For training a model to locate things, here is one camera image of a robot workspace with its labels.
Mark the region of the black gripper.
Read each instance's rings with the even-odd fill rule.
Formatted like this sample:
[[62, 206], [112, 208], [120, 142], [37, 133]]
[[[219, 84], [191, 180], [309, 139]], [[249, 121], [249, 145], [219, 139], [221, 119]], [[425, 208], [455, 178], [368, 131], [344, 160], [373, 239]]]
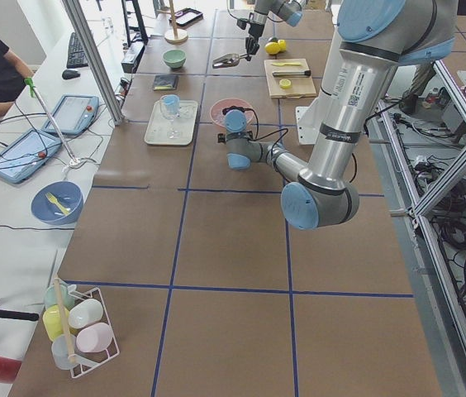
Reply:
[[259, 50], [258, 39], [261, 37], [261, 25], [256, 22], [249, 23], [249, 37], [245, 38], [245, 59], [251, 61], [251, 55], [256, 55]]

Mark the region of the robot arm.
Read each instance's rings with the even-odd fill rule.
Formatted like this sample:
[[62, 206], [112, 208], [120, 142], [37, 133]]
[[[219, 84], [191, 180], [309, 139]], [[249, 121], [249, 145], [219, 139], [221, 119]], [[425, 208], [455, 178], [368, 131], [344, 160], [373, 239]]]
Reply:
[[281, 208], [295, 228], [349, 221], [359, 194], [343, 174], [366, 119], [400, 66], [440, 60], [452, 51], [457, 10], [455, 1], [342, 2], [321, 91], [306, 111], [318, 130], [309, 160], [250, 137], [244, 113], [231, 110], [224, 136], [230, 168], [264, 162], [286, 178]]
[[251, 61], [252, 56], [257, 54], [259, 38], [263, 35], [270, 13], [289, 26], [296, 26], [302, 18], [302, 9], [306, 3], [307, 1], [257, 0], [246, 21], [249, 26], [248, 36], [245, 38], [246, 60]]

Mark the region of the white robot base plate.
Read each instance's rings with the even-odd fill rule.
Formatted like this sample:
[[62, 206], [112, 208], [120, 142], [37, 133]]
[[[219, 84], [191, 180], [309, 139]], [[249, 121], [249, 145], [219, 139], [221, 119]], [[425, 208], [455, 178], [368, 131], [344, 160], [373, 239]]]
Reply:
[[361, 111], [355, 107], [317, 98], [308, 107], [296, 107], [299, 141], [310, 145], [324, 138], [330, 143], [356, 144], [362, 134], [360, 116]]

